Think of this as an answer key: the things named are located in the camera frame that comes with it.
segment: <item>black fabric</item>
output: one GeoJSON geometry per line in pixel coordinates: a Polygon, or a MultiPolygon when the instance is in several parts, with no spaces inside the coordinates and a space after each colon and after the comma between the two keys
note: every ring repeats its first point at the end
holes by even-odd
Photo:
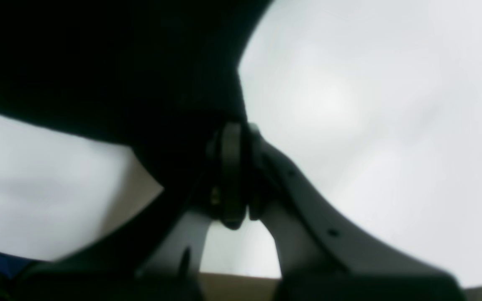
{"type": "Polygon", "coordinates": [[[268,2],[0,0],[0,114],[130,145],[168,185],[246,120],[237,65],[268,2]]]}

